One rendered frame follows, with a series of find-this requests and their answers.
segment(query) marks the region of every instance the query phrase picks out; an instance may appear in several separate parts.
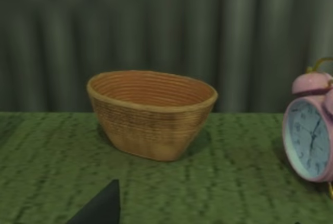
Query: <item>green tablecloth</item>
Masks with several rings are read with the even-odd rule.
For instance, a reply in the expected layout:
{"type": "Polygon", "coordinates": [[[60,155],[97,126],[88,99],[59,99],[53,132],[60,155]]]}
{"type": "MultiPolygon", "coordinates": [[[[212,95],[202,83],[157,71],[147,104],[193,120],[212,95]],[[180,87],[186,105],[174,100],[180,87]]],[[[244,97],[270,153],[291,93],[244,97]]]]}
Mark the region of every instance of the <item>green tablecloth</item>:
{"type": "Polygon", "coordinates": [[[65,223],[112,179],[122,224],[329,224],[325,184],[291,170],[281,114],[211,114],[179,161],[116,150],[91,113],[0,113],[0,223],[65,223]]]}

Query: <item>curtain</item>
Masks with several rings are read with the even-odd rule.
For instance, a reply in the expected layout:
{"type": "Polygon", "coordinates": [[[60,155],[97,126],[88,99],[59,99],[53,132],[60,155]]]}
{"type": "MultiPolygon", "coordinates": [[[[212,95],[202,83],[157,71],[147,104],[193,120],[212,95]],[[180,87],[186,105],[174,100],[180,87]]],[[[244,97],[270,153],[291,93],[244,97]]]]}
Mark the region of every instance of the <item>curtain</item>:
{"type": "Polygon", "coordinates": [[[333,52],[331,0],[0,3],[0,111],[91,111],[91,76],[136,69],[211,84],[218,112],[282,112],[333,52]]]}

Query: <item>clock face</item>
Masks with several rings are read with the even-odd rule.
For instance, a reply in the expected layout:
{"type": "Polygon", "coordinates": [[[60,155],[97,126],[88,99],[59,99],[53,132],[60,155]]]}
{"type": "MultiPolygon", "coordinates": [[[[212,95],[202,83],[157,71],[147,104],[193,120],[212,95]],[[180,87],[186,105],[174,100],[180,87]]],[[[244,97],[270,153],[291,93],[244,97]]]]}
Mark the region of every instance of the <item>clock face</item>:
{"type": "Polygon", "coordinates": [[[296,101],[290,108],[285,146],[294,169],[305,179],[315,179],[325,170],[329,159],[329,134],[315,106],[296,101]]]}

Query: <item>basket rim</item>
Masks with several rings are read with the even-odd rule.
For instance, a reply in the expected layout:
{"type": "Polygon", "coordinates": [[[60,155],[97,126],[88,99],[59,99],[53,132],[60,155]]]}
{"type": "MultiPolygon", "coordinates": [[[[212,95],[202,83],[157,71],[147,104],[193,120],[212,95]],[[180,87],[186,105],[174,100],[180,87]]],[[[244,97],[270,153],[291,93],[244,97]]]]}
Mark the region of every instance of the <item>basket rim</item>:
{"type": "Polygon", "coordinates": [[[201,81],[201,80],[198,80],[198,79],[195,79],[192,77],[188,77],[188,76],[176,75],[176,74],[172,74],[172,73],[148,71],[148,70],[122,70],[122,71],[103,72],[103,73],[96,74],[89,79],[89,81],[87,83],[87,92],[93,98],[95,98],[101,102],[104,102],[104,103],[110,103],[114,106],[119,106],[119,107],[124,107],[124,108],[131,108],[131,109],[135,109],[135,110],[150,111],[150,112],[157,112],[157,113],[186,112],[186,111],[194,111],[194,110],[206,108],[208,106],[213,105],[219,96],[217,91],[214,89],[214,87],[212,87],[211,85],[207,84],[204,81],[201,81]],[[203,102],[189,104],[186,106],[152,106],[152,105],[147,105],[147,104],[132,103],[132,102],[126,102],[126,101],[122,101],[122,100],[118,100],[118,99],[113,99],[111,97],[107,97],[107,96],[104,96],[104,95],[98,93],[91,86],[91,83],[101,76],[111,75],[111,74],[115,74],[115,73],[127,73],[127,72],[163,74],[163,75],[167,75],[170,77],[177,77],[177,78],[182,78],[182,79],[186,79],[186,80],[199,82],[199,83],[203,84],[204,86],[209,87],[213,91],[213,94],[210,98],[208,98],[207,100],[205,100],[203,102]]]}

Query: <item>pink alarm clock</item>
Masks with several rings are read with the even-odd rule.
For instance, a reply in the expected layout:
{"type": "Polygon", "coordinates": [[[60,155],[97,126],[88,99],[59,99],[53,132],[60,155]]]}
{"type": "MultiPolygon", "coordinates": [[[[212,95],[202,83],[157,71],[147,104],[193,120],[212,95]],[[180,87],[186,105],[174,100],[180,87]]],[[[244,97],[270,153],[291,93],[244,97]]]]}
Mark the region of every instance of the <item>pink alarm clock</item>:
{"type": "MultiPolygon", "coordinates": [[[[333,58],[320,59],[316,65],[333,58]]],[[[312,182],[328,182],[333,198],[333,78],[310,69],[292,85],[298,96],[283,119],[283,143],[296,173],[312,182]]]]}

